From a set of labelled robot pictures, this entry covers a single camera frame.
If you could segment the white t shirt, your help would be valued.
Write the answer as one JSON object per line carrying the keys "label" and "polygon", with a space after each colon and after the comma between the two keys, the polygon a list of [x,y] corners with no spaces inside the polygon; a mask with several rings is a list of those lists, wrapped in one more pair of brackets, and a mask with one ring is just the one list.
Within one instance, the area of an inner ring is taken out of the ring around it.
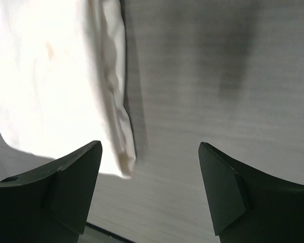
{"label": "white t shirt", "polygon": [[100,170],[130,178],[119,1],[0,1],[0,134],[12,148],[60,158],[102,143]]}

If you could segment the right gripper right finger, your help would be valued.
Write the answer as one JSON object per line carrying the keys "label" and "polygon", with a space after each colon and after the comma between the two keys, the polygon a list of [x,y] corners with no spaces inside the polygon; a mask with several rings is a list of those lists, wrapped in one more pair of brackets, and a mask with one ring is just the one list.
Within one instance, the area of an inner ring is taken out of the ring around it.
{"label": "right gripper right finger", "polygon": [[221,242],[304,242],[304,185],[266,174],[209,143],[199,161]]}

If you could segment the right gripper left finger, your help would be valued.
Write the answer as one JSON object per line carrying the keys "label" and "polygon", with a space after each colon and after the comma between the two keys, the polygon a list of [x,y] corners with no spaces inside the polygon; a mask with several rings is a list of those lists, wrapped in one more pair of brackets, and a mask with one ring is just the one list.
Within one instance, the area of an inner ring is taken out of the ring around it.
{"label": "right gripper left finger", "polygon": [[84,233],[102,145],[92,141],[0,181],[0,242],[77,242]]}

